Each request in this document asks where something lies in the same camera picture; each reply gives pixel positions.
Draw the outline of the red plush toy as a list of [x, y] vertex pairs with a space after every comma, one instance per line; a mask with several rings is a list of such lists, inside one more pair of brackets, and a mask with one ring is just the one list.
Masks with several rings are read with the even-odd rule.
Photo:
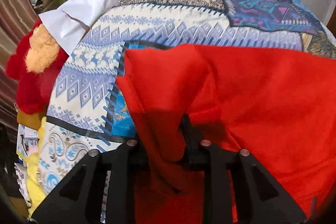
[[6, 64], [6, 75], [18, 81], [16, 103], [26, 114], [47, 110], [51, 92], [68, 54], [38, 19]]

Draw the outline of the yellow blanket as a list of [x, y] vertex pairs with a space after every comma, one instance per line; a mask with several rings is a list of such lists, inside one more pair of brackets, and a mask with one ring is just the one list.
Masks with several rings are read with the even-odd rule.
[[38, 129], [38, 143], [33, 146], [28, 154], [27, 158], [27, 180], [26, 188], [28, 196], [30, 199], [30, 208], [28, 209], [29, 216], [33, 215], [33, 212], [45, 199], [46, 193], [38, 182], [38, 173], [39, 173], [39, 159], [42, 149], [43, 139], [45, 136], [45, 127], [46, 127], [47, 117], [43, 117], [41, 121], [41, 126]]

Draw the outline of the blue patchwork quilt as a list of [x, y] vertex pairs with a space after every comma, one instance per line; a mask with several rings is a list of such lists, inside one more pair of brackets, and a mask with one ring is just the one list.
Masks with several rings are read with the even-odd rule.
[[[54, 83], [38, 173], [46, 196], [90, 150], [109, 152], [129, 140], [143, 145], [116, 83], [125, 51], [184, 44], [294, 50], [335, 61], [335, 38], [299, 0], [118, 0]], [[134, 194], [149, 171], [147, 155]]]

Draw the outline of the white shirt on bed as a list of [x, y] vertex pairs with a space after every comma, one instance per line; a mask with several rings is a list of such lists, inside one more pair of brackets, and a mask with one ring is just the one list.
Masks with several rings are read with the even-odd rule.
[[68, 0], [39, 15], [47, 31], [70, 55], [95, 22], [118, 0]]

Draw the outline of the red zip jacket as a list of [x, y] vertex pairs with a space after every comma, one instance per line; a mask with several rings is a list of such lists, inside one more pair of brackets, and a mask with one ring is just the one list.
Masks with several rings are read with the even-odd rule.
[[335, 61], [294, 50], [184, 44], [133, 49], [116, 83], [150, 171], [135, 183], [137, 223], [201, 223], [204, 176], [179, 165], [191, 125], [250, 151], [305, 214], [335, 196]]

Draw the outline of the striped red gold curtain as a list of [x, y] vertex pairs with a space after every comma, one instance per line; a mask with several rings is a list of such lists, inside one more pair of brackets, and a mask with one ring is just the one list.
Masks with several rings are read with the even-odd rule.
[[36, 19], [29, 0], [1, 0], [1, 124], [11, 137], [16, 135], [18, 127], [14, 107], [17, 82], [6, 76], [5, 67]]

